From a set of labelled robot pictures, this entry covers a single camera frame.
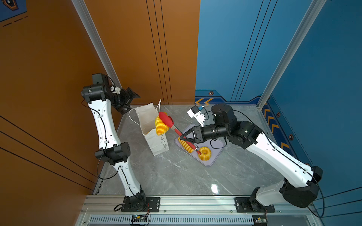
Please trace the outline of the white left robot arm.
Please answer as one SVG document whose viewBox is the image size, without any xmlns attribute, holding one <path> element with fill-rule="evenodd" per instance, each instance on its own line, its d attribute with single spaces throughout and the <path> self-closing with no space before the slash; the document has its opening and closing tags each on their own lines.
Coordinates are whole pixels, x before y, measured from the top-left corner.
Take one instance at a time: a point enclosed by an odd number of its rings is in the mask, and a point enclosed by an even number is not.
<svg viewBox="0 0 362 226">
<path fill-rule="evenodd" d="M 111 113 L 112 108 L 123 115 L 128 113 L 131 102 L 134 98 L 139 98 L 139 95 L 130 88 L 120 89 L 110 86 L 108 82 L 85 86 L 81 94 L 87 103 L 86 107 L 92 112 L 98 131 L 99 150 L 95 152 L 95 156 L 99 161 L 113 166 L 124 187 L 124 201 L 114 211 L 148 212 L 145 193 L 130 163 L 130 145 L 120 141 Z"/>
</svg>

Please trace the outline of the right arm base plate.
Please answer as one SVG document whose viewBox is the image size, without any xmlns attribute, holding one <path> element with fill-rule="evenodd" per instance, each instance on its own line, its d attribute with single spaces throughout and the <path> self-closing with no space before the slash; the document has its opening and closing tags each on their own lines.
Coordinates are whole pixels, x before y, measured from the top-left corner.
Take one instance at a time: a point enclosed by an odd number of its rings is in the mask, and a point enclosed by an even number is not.
<svg viewBox="0 0 362 226">
<path fill-rule="evenodd" d="M 249 197 L 236 197 L 234 202 L 238 213 L 275 213 L 273 205 L 265 207 L 257 201 L 251 202 Z"/>
</svg>

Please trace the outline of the striped long bread loaf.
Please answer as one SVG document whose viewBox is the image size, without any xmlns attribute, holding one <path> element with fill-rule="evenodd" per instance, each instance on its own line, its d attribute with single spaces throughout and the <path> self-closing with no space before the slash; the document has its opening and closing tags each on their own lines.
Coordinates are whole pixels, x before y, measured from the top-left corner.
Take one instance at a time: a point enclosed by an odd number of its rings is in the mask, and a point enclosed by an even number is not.
<svg viewBox="0 0 362 226">
<path fill-rule="evenodd" d="M 188 153 L 192 153 L 194 151 L 194 149 L 190 145 L 188 145 L 186 141 L 183 141 L 180 138 L 178 138 L 178 142 L 181 144 L 183 149 Z"/>
</svg>

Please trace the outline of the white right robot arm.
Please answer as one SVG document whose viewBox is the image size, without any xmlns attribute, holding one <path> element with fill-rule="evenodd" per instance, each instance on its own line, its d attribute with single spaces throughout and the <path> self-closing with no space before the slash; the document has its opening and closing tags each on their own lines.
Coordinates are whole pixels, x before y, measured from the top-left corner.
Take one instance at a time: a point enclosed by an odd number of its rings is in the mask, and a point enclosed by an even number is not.
<svg viewBox="0 0 362 226">
<path fill-rule="evenodd" d="M 323 175 L 320 167 L 311 167 L 294 158 L 274 144 L 251 119 L 239 121 L 235 116 L 236 110 L 230 105 L 216 104 L 212 106 L 211 113 L 213 124 L 194 126 L 181 134 L 180 139 L 200 144 L 224 137 L 230 143 L 259 156 L 284 177 L 275 185 L 254 189 L 247 201 L 252 211 L 265 212 L 267 207 L 284 202 L 307 208 L 322 194 L 318 184 Z"/>
</svg>

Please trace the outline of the white printed paper bag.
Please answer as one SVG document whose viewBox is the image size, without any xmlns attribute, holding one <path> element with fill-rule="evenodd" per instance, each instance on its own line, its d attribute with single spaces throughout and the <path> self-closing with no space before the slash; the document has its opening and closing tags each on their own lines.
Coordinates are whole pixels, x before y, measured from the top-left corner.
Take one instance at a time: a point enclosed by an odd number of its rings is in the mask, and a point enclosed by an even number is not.
<svg viewBox="0 0 362 226">
<path fill-rule="evenodd" d="M 135 112 L 139 122 L 132 119 L 130 116 L 131 111 L 128 113 L 129 118 L 139 125 L 141 132 L 154 156 L 169 150 L 166 135 L 163 134 L 159 136 L 156 134 L 155 120 L 159 116 L 161 102 L 162 100 L 160 99 L 157 107 L 155 107 L 153 103 L 136 107 Z"/>
</svg>

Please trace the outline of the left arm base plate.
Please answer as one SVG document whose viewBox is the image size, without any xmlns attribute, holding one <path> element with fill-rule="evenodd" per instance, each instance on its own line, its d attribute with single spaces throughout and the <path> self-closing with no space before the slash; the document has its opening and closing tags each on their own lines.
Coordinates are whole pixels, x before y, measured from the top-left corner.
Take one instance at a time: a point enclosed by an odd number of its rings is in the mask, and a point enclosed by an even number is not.
<svg viewBox="0 0 362 226">
<path fill-rule="evenodd" d="M 126 196 L 123 201 L 121 212 L 159 212 L 160 197 L 146 196 L 146 200 L 140 200 L 135 196 Z"/>
</svg>

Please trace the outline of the red metal tongs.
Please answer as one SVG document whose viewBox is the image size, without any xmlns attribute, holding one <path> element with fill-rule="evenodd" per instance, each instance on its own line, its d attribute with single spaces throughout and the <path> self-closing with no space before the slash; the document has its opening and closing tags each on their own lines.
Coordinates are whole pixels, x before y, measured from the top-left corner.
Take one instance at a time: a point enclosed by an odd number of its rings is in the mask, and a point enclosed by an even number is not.
<svg viewBox="0 0 362 226">
<path fill-rule="evenodd" d="M 181 131 L 179 129 L 177 129 L 174 125 L 173 119 L 171 118 L 171 116 L 168 116 L 165 112 L 159 112 L 159 117 L 160 119 L 168 126 L 170 127 L 174 132 L 176 132 L 179 135 L 182 134 Z M 197 150 L 197 147 L 192 144 L 191 142 L 187 142 L 188 145 L 190 145 L 194 151 Z"/>
</svg>

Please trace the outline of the yellow croissant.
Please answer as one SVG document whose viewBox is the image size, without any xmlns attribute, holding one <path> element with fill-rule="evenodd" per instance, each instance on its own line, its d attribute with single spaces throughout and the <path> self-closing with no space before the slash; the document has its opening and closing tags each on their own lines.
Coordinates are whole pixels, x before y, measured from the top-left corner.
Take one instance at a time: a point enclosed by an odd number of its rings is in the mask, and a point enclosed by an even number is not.
<svg viewBox="0 0 362 226">
<path fill-rule="evenodd" d="M 155 119 L 155 127 L 156 127 L 156 134 L 158 136 L 161 136 L 165 133 L 168 132 L 168 130 L 170 129 L 170 127 L 168 127 L 161 119 L 159 116 L 156 117 Z"/>
</svg>

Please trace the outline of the small bundt bread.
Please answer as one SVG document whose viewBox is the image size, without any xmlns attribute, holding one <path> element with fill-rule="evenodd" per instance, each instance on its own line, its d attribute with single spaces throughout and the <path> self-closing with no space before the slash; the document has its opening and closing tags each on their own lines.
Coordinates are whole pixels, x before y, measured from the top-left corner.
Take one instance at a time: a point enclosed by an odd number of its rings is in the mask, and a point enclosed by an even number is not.
<svg viewBox="0 0 362 226">
<path fill-rule="evenodd" d="M 212 152 L 208 147 L 201 147 L 198 151 L 198 157 L 202 161 L 208 161 L 212 157 Z"/>
</svg>

